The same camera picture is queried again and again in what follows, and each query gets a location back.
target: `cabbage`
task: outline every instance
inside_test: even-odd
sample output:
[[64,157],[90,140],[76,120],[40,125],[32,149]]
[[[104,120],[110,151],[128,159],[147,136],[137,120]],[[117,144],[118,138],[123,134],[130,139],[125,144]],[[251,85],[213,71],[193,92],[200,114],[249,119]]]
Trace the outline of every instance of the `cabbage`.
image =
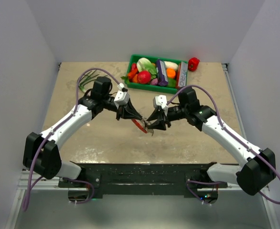
[[139,72],[148,71],[151,75],[157,74],[155,66],[152,65],[152,63],[144,57],[142,57],[138,60],[137,69]]

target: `red tomato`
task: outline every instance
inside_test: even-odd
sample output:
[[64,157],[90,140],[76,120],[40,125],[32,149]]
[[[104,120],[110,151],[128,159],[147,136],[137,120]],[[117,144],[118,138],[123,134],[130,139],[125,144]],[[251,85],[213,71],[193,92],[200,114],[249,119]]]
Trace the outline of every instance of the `red tomato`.
[[138,73],[138,83],[147,84],[151,81],[151,74],[148,71]]

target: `red chili pepper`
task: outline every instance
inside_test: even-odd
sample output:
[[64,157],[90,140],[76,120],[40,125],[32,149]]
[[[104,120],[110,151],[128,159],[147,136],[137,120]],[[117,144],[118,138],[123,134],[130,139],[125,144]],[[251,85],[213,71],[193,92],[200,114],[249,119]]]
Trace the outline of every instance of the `red chili pepper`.
[[143,126],[136,120],[136,119],[132,119],[132,122],[144,133],[148,133],[144,128]]
[[136,69],[136,68],[137,68],[137,64],[136,64],[136,63],[133,63],[133,64],[131,65],[130,71],[132,71],[132,70],[134,70],[134,69]]
[[200,60],[197,59],[196,57],[191,58],[188,62],[188,69],[191,72],[194,72],[197,69],[199,62],[200,62]]
[[127,76],[131,80],[132,78],[134,78],[134,76],[135,76],[135,74],[137,74],[137,72],[138,72],[138,69],[135,68],[134,70],[130,71],[130,73],[128,73]]

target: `orange carrot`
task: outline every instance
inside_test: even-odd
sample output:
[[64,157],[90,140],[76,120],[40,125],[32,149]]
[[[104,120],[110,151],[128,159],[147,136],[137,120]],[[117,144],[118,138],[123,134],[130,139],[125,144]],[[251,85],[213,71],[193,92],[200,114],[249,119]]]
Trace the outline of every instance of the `orange carrot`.
[[167,76],[171,79],[175,79],[176,71],[172,68],[167,69]]
[[133,83],[138,83],[138,74],[135,74],[134,78],[132,78]]

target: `green vegetable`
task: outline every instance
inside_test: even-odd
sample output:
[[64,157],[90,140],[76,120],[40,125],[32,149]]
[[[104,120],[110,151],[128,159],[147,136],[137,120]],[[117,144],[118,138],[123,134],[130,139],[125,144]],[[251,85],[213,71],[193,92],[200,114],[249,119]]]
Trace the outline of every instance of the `green vegetable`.
[[78,88],[82,91],[82,92],[86,92],[86,89],[85,89],[85,85],[96,80],[95,78],[97,76],[99,76],[99,74],[96,74],[96,75],[93,75],[94,73],[96,72],[96,70],[94,71],[90,71],[88,72],[86,75],[84,75],[84,77],[82,78],[82,80],[80,81],[79,83],[79,86]]
[[121,76],[121,79],[126,82],[126,84],[129,84],[129,77],[128,76]]
[[148,71],[151,75],[156,75],[156,67],[146,58],[142,57],[137,62],[137,69],[139,72]]
[[170,87],[170,88],[175,88],[176,86],[176,80],[168,78],[168,85],[166,85],[166,87]]
[[151,74],[151,80],[156,79],[156,78],[157,78],[156,75],[152,75],[152,74]]

